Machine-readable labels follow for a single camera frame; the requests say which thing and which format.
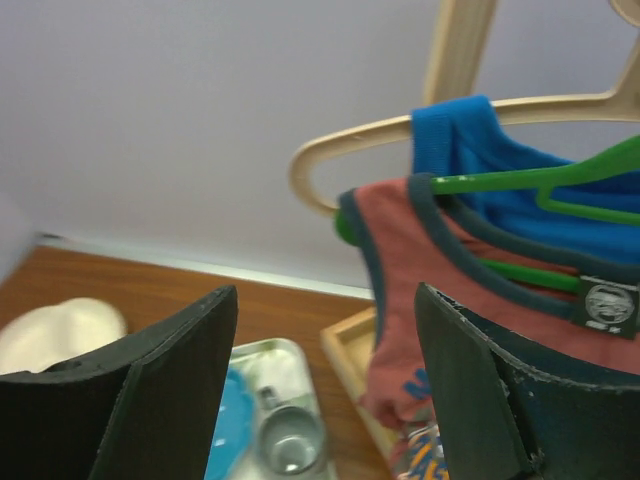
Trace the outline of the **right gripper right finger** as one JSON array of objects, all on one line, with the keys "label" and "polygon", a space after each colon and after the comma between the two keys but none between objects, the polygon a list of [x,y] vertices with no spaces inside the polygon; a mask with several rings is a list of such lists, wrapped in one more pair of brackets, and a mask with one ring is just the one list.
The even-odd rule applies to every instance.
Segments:
[{"label": "right gripper right finger", "polygon": [[544,347],[427,284],[414,306],[451,478],[638,478],[638,376]]}]

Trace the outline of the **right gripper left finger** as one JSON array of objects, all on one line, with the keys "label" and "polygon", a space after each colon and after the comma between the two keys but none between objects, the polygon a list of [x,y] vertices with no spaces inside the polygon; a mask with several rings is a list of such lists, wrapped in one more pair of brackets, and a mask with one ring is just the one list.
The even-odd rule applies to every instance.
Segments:
[{"label": "right gripper left finger", "polygon": [[1,378],[5,479],[200,479],[238,316],[220,287],[41,373]]}]

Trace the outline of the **maroon motorcycle tank top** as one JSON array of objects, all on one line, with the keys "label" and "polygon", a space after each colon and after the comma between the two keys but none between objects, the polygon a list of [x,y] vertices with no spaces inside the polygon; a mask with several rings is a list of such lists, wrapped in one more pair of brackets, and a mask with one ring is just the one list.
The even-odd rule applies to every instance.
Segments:
[{"label": "maroon motorcycle tank top", "polygon": [[[425,174],[344,193],[340,206],[377,307],[363,406],[401,438],[402,479],[453,479],[422,356],[415,295],[427,284],[480,317],[571,358],[639,378],[639,260],[632,264],[501,230]],[[577,293],[510,280],[492,260],[577,277]]]}]

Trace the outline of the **green velvet hanger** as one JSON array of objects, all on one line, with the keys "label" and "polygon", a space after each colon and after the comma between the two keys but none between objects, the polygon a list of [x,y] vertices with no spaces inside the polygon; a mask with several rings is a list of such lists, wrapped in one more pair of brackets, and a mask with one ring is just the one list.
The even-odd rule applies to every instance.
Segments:
[{"label": "green velvet hanger", "polygon": [[[433,193],[439,196],[489,191],[536,190],[535,202],[541,209],[603,222],[639,226],[639,213],[552,198],[556,188],[599,182],[636,170],[639,170],[639,135],[582,162],[551,168],[434,177],[431,179],[431,188]],[[340,209],[334,214],[333,224],[337,235],[344,242],[352,246],[359,245]],[[579,279],[567,274],[492,260],[483,260],[482,263],[510,280],[568,293],[579,291]]]}]

